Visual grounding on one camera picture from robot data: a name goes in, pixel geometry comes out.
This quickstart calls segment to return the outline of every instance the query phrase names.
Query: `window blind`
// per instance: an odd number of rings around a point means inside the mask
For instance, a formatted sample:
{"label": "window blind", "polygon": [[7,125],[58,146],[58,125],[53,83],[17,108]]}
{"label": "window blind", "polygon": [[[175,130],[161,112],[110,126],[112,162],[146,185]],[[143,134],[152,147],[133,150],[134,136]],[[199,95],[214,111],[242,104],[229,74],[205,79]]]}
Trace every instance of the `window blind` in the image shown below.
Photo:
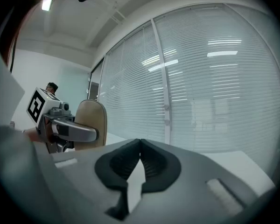
{"label": "window blind", "polygon": [[164,142],[164,95],[152,25],[140,29],[106,56],[99,101],[108,132],[125,139]]}
{"label": "window blind", "polygon": [[247,19],[263,36],[280,66],[280,26],[275,18],[260,11],[239,5],[228,5]]}
{"label": "window blind", "polygon": [[280,77],[255,30],[224,5],[155,19],[168,74],[170,144],[241,150],[269,172],[280,143]]}

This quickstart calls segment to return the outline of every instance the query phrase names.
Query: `chair backrest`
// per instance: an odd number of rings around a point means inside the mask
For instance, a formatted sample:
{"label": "chair backrest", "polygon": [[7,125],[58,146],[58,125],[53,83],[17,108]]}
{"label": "chair backrest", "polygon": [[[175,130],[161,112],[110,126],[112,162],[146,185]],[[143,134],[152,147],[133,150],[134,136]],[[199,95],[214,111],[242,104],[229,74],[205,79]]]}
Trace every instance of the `chair backrest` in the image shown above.
{"label": "chair backrest", "polygon": [[75,150],[106,145],[107,113],[101,103],[92,99],[83,100],[77,109],[75,123],[92,127],[98,131],[98,139],[94,142],[74,142]]}

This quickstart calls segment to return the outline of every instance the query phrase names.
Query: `black cable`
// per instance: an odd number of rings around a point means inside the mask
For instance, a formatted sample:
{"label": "black cable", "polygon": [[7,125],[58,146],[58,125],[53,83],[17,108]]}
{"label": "black cable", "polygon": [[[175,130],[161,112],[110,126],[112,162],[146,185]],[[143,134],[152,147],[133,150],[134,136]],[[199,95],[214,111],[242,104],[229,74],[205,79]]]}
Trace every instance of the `black cable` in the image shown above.
{"label": "black cable", "polygon": [[11,57],[10,73],[13,71],[13,67],[14,67],[14,54],[15,54],[15,46],[17,44],[17,39],[18,39],[18,35],[14,39],[14,47],[13,47],[13,54]]}

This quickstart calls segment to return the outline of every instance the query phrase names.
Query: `gray robot arm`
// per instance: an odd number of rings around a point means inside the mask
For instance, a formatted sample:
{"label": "gray robot arm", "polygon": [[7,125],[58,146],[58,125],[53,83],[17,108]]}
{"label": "gray robot arm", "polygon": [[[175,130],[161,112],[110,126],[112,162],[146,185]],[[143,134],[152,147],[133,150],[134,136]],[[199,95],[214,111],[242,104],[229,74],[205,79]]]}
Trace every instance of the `gray robot arm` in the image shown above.
{"label": "gray robot arm", "polygon": [[[47,122],[52,124],[53,143],[48,139]],[[98,138],[98,132],[94,128],[73,122],[69,104],[64,102],[42,115],[37,131],[42,141],[47,144],[49,153],[60,153],[68,147],[73,148],[75,141],[92,142]]]}

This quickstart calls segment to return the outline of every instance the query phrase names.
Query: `white cube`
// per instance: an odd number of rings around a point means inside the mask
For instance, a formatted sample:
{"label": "white cube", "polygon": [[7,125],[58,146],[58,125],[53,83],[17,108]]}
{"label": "white cube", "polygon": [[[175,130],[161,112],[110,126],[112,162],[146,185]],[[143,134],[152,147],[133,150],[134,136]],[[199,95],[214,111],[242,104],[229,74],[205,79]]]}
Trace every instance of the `white cube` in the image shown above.
{"label": "white cube", "polygon": [[27,114],[38,127],[42,114],[46,114],[53,107],[59,107],[62,101],[49,91],[36,87],[27,107]]}

